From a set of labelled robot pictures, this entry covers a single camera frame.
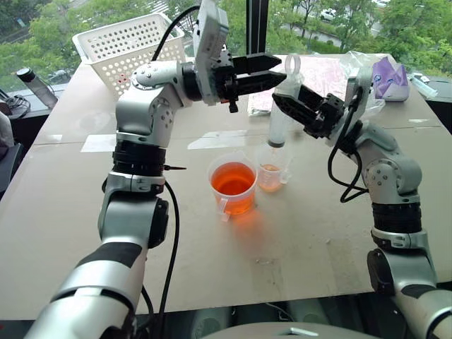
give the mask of purple bag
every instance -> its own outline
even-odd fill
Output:
[[[373,79],[376,99],[405,101],[410,95],[405,67],[400,65],[395,71],[387,56],[374,64]]]

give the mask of white table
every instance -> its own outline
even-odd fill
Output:
[[[242,98],[239,109],[245,107]],[[0,319],[34,319],[68,272],[98,246],[100,186],[112,156],[81,149],[90,134],[114,133],[113,110],[107,89],[81,66],[3,197]],[[452,280],[452,138],[414,90],[407,102],[387,105],[374,121],[390,129],[421,165],[423,226],[439,280]],[[197,103],[178,112],[175,123],[167,163],[188,169],[165,174],[177,193],[182,220],[168,311],[371,290],[366,265],[367,252],[375,247],[370,200],[339,202],[343,188],[328,179],[331,149],[323,141],[291,132],[290,183],[275,194],[258,190],[252,213],[221,223],[206,178],[208,164],[235,149],[253,159],[266,141],[268,118],[252,120],[245,113],[228,113],[226,105]],[[199,139],[212,131],[243,136],[226,138],[235,147],[194,147],[209,144]],[[344,180],[355,172],[342,155],[334,168]],[[162,197],[170,200],[167,192]],[[149,251],[146,264],[144,283],[155,309],[173,234],[171,209],[167,239]],[[145,311],[143,304],[139,311]]]

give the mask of plastic measuring cup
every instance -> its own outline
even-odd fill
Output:
[[[254,204],[257,171],[242,151],[228,153],[209,166],[208,179],[223,221],[247,212]]]
[[[266,192],[275,192],[288,183],[290,158],[284,148],[263,145],[256,154],[258,185]]]

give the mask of measuring cup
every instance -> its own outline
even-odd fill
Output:
[[[247,212],[254,204],[257,171],[242,151],[215,159],[208,168],[208,179],[222,221],[230,215]]]
[[[258,185],[266,192],[275,192],[288,183],[290,158],[284,148],[263,145],[256,154]]]

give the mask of white plastic basket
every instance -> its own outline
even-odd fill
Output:
[[[94,68],[118,98],[130,86],[131,73],[152,59],[169,25],[166,15],[154,13],[79,33],[72,41],[82,61]],[[175,30],[177,36],[168,37],[157,60],[185,62],[184,32]]]

